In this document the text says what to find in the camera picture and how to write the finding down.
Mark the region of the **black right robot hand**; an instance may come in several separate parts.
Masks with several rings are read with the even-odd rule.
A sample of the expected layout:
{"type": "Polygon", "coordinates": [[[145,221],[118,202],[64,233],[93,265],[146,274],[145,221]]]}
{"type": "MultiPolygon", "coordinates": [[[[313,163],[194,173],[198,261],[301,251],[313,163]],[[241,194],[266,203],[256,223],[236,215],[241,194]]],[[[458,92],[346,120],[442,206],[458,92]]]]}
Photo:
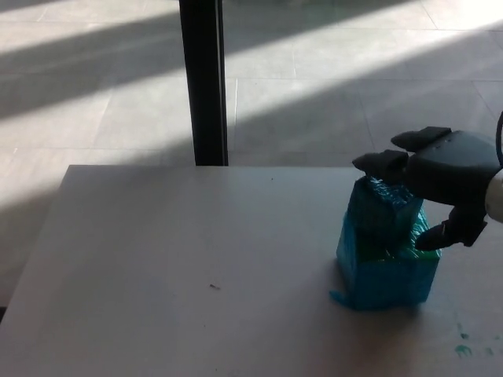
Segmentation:
{"type": "Polygon", "coordinates": [[[354,166],[422,199],[452,206],[449,217],[422,233],[421,251],[474,244],[486,219],[502,221],[502,166],[492,141],[468,131],[429,126],[396,135],[394,150],[366,153],[354,166]]]}

